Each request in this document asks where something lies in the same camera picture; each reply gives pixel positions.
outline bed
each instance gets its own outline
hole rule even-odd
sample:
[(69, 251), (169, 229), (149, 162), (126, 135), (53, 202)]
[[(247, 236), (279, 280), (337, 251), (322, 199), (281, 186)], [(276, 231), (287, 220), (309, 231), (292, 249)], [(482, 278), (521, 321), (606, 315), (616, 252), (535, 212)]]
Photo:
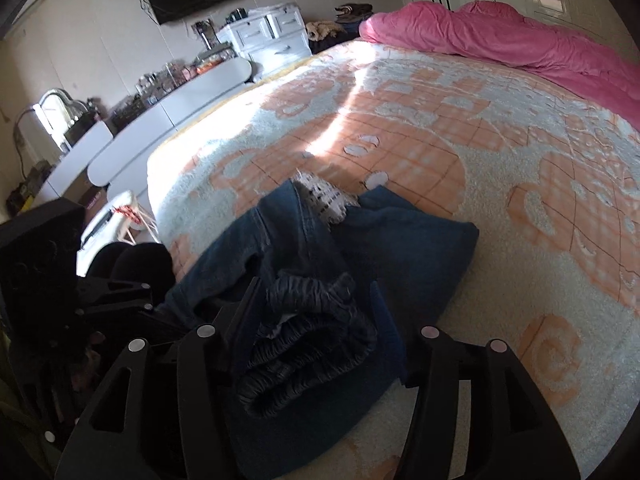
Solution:
[[(425, 212), (472, 221), (476, 254), (439, 325), (475, 344), (508, 342), (586, 478), (640, 400), (638, 150), (622, 117), (538, 76), (352, 41), (165, 142), (149, 159), (149, 199), (178, 279), (297, 170), (354, 194), (387, 186)], [(415, 396), (394, 384), (285, 478), (392, 478)], [(456, 446), (452, 477), (464, 453)]]

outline metal bolt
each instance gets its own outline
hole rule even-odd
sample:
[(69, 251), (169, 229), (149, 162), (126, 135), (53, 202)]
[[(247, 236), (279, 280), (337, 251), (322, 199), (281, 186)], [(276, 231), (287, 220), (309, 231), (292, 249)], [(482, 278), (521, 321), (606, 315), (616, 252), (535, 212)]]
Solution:
[(494, 339), (493, 341), (491, 341), (491, 344), (489, 346), (491, 347), (491, 350), (493, 350), (494, 352), (498, 352), (498, 354), (505, 353), (508, 348), (507, 343), (501, 341), (500, 339)]
[(140, 352), (144, 347), (145, 347), (144, 339), (134, 339), (131, 343), (129, 343), (130, 352)]
[(436, 339), (440, 335), (440, 330), (438, 330), (434, 326), (424, 326), (422, 330), (420, 330), (422, 337), (427, 339)]
[(197, 333), (198, 336), (202, 338), (211, 337), (216, 333), (216, 327), (214, 327), (213, 325), (203, 325), (199, 327)]

